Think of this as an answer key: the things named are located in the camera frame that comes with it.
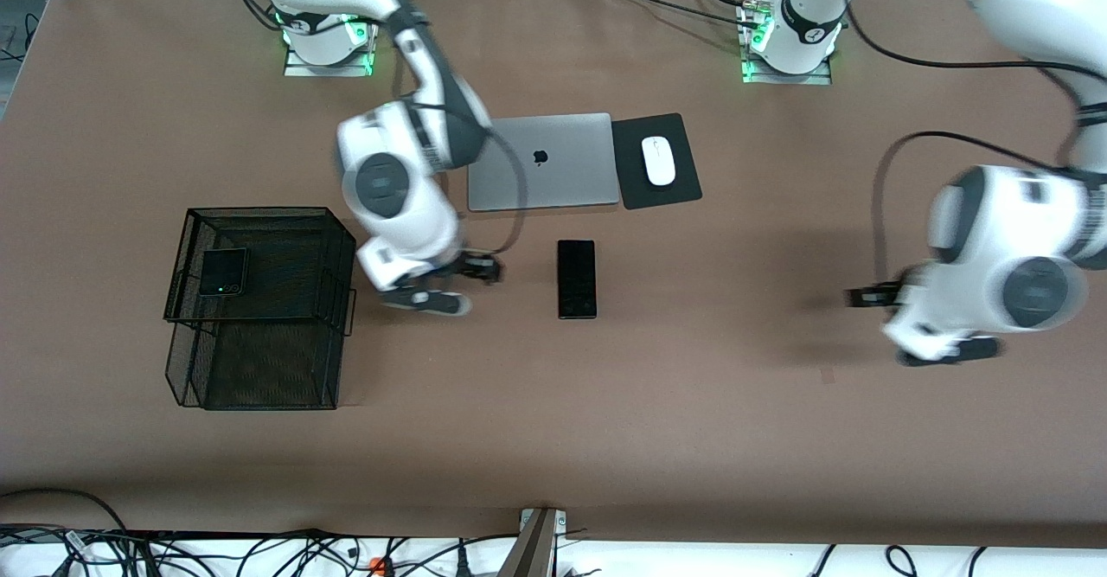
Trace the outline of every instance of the computer mouse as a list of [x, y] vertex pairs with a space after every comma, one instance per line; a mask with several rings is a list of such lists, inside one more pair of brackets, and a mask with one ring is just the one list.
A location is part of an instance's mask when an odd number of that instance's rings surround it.
[[676, 179], [673, 164], [673, 148], [664, 136], [649, 136], [642, 141], [642, 156], [645, 159], [645, 177], [654, 186], [663, 187]]

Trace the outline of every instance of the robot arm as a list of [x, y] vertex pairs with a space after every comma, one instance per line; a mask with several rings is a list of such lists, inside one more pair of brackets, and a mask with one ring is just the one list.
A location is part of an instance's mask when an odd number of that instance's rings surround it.
[[810, 73], [834, 52], [847, 0], [758, 0], [772, 21], [751, 49], [780, 73]]
[[432, 289], [432, 277], [463, 274], [494, 282], [499, 262], [463, 250], [457, 215], [432, 177], [477, 159], [490, 124], [479, 99], [449, 69], [426, 17], [408, 0], [272, 1], [298, 17], [354, 13], [379, 22], [415, 73], [417, 91], [340, 124], [342, 192], [373, 236], [358, 259], [385, 305], [466, 313], [468, 300]]
[[[976, 0], [990, 32], [1020, 55], [1107, 73], [1107, 0]], [[934, 202], [933, 259], [898, 281], [853, 290], [858, 307], [890, 306], [883, 331], [909, 365], [994, 357], [983, 332], [1054, 328], [1079, 311], [1084, 270], [1107, 269], [1107, 85], [1056, 72], [1072, 89], [1080, 131], [1072, 167], [981, 166]]]

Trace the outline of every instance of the laptop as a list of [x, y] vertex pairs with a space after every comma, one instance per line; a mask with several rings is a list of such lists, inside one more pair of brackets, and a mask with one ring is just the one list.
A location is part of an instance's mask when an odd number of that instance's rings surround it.
[[[492, 124], [523, 164], [526, 209], [619, 203], [608, 113], [496, 119]], [[519, 209], [518, 192], [509, 156], [488, 141], [469, 165], [469, 210]]]

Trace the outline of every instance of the smartphone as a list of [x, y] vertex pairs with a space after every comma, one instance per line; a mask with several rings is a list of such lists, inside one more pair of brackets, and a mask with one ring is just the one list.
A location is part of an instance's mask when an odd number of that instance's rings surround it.
[[557, 293], [558, 318], [596, 318], [596, 243], [558, 240]]
[[238, 296], [246, 289], [245, 248], [205, 250], [200, 266], [200, 296]]

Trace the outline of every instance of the brown table surface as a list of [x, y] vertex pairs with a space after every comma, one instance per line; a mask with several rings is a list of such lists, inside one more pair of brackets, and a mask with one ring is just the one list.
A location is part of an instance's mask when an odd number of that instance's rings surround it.
[[[679, 0], [726, 13], [707, 0]], [[390, 99], [282, 78], [238, 0], [54, 0], [0, 123], [0, 486], [102, 494], [136, 528], [477, 535], [568, 509], [593, 537], [1095, 545], [1107, 539], [1107, 277], [1005, 357], [910, 370], [871, 281], [869, 190], [894, 138], [955, 128], [1052, 159], [1070, 121], [1033, 72], [945, 72], [844, 33], [835, 84], [744, 85], [734, 30], [631, 0], [416, 0], [494, 116], [684, 116], [704, 198], [530, 215], [467, 318], [374, 306], [364, 275], [333, 412], [211, 413], [163, 377], [186, 207], [328, 206], [338, 121]], [[961, 0], [857, 0], [869, 32], [1008, 58]], [[411, 81], [404, 81], [410, 87]], [[911, 144], [893, 269], [970, 164]], [[465, 207], [465, 172], [449, 194]], [[503, 215], [467, 215], [477, 246]], [[556, 317], [555, 243], [593, 238], [601, 317]], [[72, 502], [3, 521], [107, 525]]]

